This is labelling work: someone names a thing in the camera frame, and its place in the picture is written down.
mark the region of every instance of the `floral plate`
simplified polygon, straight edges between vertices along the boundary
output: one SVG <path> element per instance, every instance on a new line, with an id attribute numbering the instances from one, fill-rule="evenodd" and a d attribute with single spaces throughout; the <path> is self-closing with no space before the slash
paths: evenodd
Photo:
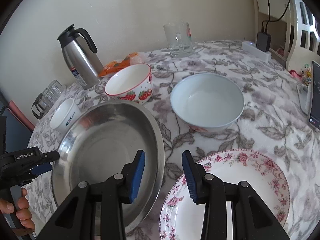
<path id="1" fill-rule="evenodd" d="M 234 184 L 248 181 L 284 226 L 290 206 L 288 182 L 269 157 L 252 150 L 232 149 L 209 155 L 198 163 L 222 181 Z M 193 203 L 183 174 L 164 200 L 159 220 L 161 240 L 200 239 L 204 206 Z M 227 239 L 232 239 L 230 203 L 227 203 Z"/>

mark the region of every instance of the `power strip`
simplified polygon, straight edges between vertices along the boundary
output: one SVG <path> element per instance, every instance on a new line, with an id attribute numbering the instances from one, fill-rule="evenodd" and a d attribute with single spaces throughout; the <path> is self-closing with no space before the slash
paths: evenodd
<path id="1" fill-rule="evenodd" d="M 268 62 L 271 59 L 271 52 L 263 52 L 259 49 L 257 49 L 256 44 L 252 41 L 243 41 L 241 48 L 252 55 L 258 57 L 264 62 Z"/>

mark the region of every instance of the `stainless steel basin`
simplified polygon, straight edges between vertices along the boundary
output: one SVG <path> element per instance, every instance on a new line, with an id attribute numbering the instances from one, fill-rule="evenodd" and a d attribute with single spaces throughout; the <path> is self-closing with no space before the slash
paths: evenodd
<path id="1" fill-rule="evenodd" d="M 164 144 L 159 126 L 143 106 L 118 100 L 100 104 L 84 113 L 68 130 L 59 146 L 60 160 L 52 169 L 52 190 L 60 205 L 80 182 L 105 181 L 132 162 L 137 150 L 146 154 L 138 197 L 123 205 L 126 233 L 151 210 L 164 174 Z M 97 205 L 96 235 L 100 234 Z"/>

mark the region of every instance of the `smartphone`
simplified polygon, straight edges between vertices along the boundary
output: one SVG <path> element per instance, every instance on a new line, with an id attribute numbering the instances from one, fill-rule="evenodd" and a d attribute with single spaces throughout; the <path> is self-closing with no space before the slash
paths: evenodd
<path id="1" fill-rule="evenodd" d="M 308 124 L 313 129 L 320 129 L 320 65 L 312 61 L 311 67 L 311 105 Z"/>

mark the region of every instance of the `orange package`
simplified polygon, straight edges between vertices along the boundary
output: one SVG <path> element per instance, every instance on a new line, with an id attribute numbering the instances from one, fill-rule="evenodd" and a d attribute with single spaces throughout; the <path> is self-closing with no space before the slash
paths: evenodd
<path id="1" fill-rule="evenodd" d="M 125 57 L 121 62 L 111 61 L 103 67 L 103 70 L 99 73 L 99 77 L 109 75 L 111 73 L 116 73 L 125 67 L 133 64 L 144 63 L 147 59 L 146 53 L 134 52 Z"/>

